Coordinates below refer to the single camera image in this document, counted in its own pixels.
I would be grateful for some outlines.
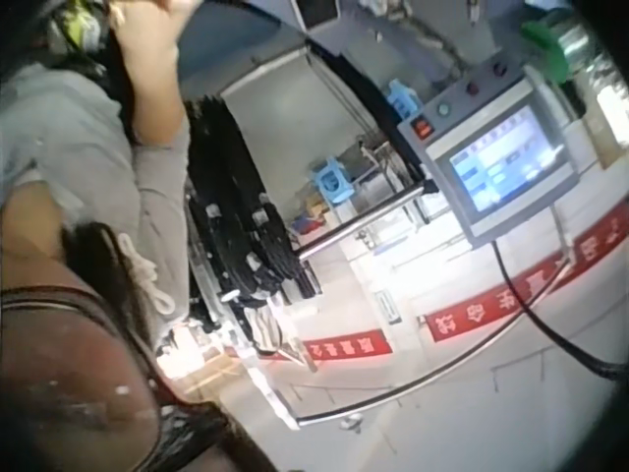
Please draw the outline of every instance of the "red sign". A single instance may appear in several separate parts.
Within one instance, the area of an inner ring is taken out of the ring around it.
[[[381,329],[304,341],[304,345],[315,361],[361,359],[393,352]],[[225,352],[231,357],[237,357],[236,352],[231,347],[226,348]],[[272,361],[288,360],[280,354],[265,357],[264,359]]]
[[[628,234],[629,205],[623,201],[575,240],[577,263],[553,291],[595,266],[618,247]],[[516,288],[525,300],[538,293],[548,282],[561,259],[561,253],[557,252],[513,277]],[[520,305],[513,293],[506,284],[502,284],[464,302],[431,313],[425,318],[432,338],[439,342],[488,325],[519,310]]]

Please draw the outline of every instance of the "white drawstring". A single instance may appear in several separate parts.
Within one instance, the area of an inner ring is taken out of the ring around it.
[[[161,315],[172,315],[175,312],[175,301],[155,286],[157,265],[138,254],[128,234],[118,235],[118,245],[122,254],[131,262],[132,279],[148,296],[155,310]]]

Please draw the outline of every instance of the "green object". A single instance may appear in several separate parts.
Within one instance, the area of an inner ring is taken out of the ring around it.
[[[521,26],[521,34],[539,52],[537,65],[546,78],[564,84],[570,78],[570,64],[552,29],[538,22],[526,22]]]
[[[436,109],[437,113],[440,116],[448,116],[450,114],[450,105],[448,103],[446,103],[445,101],[439,103],[439,106]]]

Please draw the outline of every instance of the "machine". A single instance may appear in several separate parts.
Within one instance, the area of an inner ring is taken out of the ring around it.
[[[549,207],[579,181],[549,104],[504,53],[399,129],[475,248]]]

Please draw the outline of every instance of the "hand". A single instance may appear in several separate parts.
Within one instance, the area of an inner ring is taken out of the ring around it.
[[[177,41],[202,0],[112,0],[111,26],[127,67],[176,63]]]

